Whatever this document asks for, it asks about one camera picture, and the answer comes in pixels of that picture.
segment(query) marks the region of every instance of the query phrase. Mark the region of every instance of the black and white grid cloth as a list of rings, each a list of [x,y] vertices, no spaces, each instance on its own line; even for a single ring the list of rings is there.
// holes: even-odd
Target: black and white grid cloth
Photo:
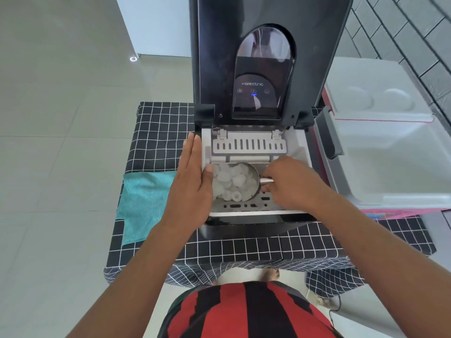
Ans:
[[[317,115],[322,108],[313,108]],[[142,102],[125,173],[176,170],[183,141],[194,131],[191,103]],[[420,217],[378,222],[426,255],[436,251]],[[122,246],[124,221],[114,225],[104,275],[112,282],[143,242]],[[184,287],[211,284],[233,267],[308,271],[307,287],[328,298],[365,284],[339,242],[320,222],[270,238],[210,241],[199,230],[180,252],[166,283]]]

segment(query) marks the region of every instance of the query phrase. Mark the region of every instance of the black cable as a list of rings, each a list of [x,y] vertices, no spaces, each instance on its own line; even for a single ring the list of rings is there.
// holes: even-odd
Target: black cable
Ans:
[[[335,329],[335,325],[334,325],[334,321],[332,319],[332,315],[330,314],[332,311],[337,313],[341,308],[341,297],[340,295],[338,295],[338,308],[336,310],[329,310],[329,318],[330,318],[330,322],[332,323],[332,327]]]

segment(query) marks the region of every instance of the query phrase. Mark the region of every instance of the open black lid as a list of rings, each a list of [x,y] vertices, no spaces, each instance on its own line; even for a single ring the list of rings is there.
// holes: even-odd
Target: open black lid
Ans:
[[[215,126],[311,126],[351,4],[190,0],[195,105]]]

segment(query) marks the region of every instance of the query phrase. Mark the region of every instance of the hand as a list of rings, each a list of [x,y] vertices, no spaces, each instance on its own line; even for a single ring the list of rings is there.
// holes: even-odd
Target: hand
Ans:
[[[169,190],[162,222],[190,230],[202,226],[213,202],[213,165],[202,173],[202,142],[200,136],[189,133],[183,143],[179,168]]]
[[[312,213],[319,202],[334,193],[313,169],[288,156],[270,163],[262,175],[274,180],[263,185],[262,191],[270,192],[274,202],[288,210]]]

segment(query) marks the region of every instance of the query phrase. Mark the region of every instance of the gray brick wall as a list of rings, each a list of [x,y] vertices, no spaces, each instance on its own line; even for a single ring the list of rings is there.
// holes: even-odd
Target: gray brick wall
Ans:
[[[354,0],[336,55],[399,62],[451,122],[451,0]]]

